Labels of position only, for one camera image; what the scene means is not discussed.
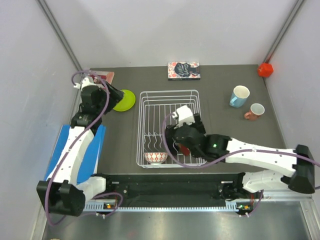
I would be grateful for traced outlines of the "light blue mug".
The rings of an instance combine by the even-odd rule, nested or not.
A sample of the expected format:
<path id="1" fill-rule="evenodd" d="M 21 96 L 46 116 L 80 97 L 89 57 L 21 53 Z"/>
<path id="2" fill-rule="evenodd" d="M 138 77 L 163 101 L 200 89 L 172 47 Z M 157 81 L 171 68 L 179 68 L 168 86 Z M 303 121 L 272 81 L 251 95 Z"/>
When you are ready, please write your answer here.
<path id="1" fill-rule="evenodd" d="M 237 85 L 233 89 L 229 105 L 234 108 L 240 108 L 245 104 L 249 96 L 250 90 L 246 86 Z"/>

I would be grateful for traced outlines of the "salmon pink mug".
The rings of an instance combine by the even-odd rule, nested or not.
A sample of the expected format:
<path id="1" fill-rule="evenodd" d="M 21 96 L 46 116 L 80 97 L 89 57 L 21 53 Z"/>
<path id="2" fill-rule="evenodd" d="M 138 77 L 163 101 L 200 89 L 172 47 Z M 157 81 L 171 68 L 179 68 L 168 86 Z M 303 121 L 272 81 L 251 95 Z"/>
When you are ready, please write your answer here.
<path id="1" fill-rule="evenodd" d="M 265 107 L 260 103 L 253 103 L 250 110 L 244 114 L 244 118 L 249 121 L 256 121 L 265 113 Z"/>

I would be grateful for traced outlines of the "lime green plate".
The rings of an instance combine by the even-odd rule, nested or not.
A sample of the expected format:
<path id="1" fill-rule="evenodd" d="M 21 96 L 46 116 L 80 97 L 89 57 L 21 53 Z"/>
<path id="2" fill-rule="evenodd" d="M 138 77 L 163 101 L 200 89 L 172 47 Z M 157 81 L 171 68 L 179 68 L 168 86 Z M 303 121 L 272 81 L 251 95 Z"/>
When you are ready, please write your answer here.
<path id="1" fill-rule="evenodd" d="M 128 111 L 136 103 L 136 96 L 131 90 L 122 89 L 121 91 L 124 93 L 123 99 L 119 103 L 117 103 L 116 106 L 113 108 L 113 110 L 117 112 Z"/>

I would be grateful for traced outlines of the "dark red plate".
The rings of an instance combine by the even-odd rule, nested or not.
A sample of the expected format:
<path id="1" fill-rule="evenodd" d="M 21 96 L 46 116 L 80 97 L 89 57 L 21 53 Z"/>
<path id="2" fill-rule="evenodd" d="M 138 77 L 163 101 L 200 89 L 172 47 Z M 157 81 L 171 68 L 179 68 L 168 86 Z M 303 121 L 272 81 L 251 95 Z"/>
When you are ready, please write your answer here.
<path id="1" fill-rule="evenodd" d="M 188 157 L 191 154 L 190 150 L 181 143 L 175 143 L 174 147 L 178 153 L 183 154 L 185 157 Z"/>

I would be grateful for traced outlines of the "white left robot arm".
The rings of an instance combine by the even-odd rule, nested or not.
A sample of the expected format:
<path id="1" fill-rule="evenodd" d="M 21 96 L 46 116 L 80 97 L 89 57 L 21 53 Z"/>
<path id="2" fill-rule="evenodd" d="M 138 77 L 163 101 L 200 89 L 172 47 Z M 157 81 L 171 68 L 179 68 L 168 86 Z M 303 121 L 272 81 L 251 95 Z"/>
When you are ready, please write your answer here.
<path id="1" fill-rule="evenodd" d="M 100 88 L 89 84 L 81 88 L 81 102 L 70 122 L 68 136 L 60 157 L 46 180 L 40 180 L 36 191 L 45 214 L 78 217 L 86 203 L 95 198 L 109 198 L 114 191 L 103 174 L 93 172 L 78 183 L 79 170 L 88 147 L 101 127 L 102 116 L 123 98 L 124 92 L 107 84 Z"/>

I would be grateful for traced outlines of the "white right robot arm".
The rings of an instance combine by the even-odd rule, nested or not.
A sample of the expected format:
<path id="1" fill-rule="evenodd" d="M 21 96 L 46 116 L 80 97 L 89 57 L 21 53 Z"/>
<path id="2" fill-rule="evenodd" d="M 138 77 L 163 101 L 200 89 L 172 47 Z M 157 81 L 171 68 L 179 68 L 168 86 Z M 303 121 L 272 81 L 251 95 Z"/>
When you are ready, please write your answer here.
<path id="1" fill-rule="evenodd" d="M 167 125 L 174 118 L 177 124 Z M 270 148 L 246 143 L 222 134 L 207 134 L 199 114 L 182 118 L 177 112 L 166 116 L 161 125 L 165 150 L 174 157 L 175 150 L 186 148 L 189 155 L 204 159 L 206 168 L 217 163 L 244 164 L 261 168 L 258 172 L 241 172 L 233 192 L 239 198 L 263 190 L 288 188 L 301 194 L 313 194 L 316 162 L 306 145 L 294 149 Z"/>

